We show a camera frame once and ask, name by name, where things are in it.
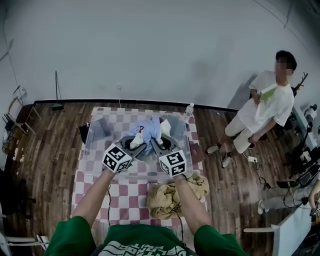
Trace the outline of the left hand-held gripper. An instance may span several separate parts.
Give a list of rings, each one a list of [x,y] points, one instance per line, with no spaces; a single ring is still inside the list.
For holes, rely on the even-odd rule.
[[[134,136],[124,136],[116,143],[112,143],[104,152],[101,161],[103,169],[108,168],[113,173],[120,173],[128,169],[130,163],[147,147],[147,144],[144,142],[130,149],[130,144],[134,138]]]

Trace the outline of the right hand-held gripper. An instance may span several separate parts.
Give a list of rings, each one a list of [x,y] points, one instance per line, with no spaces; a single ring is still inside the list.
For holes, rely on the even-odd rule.
[[[151,138],[151,145],[158,156],[160,168],[171,178],[184,175],[187,171],[187,160],[183,150],[176,140],[168,135],[162,135],[162,146],[155,138]]]

